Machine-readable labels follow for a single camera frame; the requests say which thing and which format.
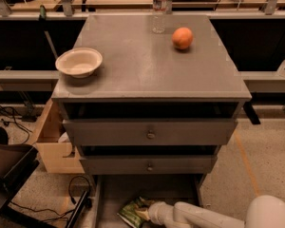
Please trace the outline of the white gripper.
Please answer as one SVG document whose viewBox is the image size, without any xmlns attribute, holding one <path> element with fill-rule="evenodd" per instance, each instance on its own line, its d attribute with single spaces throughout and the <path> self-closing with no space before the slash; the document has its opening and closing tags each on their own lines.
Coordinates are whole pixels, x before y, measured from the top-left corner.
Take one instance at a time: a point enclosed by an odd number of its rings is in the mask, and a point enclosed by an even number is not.
<svg viewBox="0 0 285 228">
<path fill-rule="evenodd" d="M 152 223 L 164 226 L 174 225 L 174 207 L 163 201 L 153 203 L 149 209 L 138 208 L 135 213 L 144 220 L 150 220 Z"/>
</svg>

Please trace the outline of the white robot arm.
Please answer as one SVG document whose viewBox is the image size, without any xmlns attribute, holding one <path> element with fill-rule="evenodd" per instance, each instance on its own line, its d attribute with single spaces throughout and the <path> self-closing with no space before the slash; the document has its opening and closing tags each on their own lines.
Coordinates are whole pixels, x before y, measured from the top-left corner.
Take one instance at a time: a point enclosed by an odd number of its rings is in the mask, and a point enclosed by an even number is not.
<svg viewBox="0 0 285 228">
<path fill-rule="evenodd" d="M 166 228 L 285 228 L 285 202 L 268 195 L 252 200 L 245 220 L 181 201 L 174 205 L 156 201 L 147 208 L 137 208 L 135 213 Z"/>
</svg>

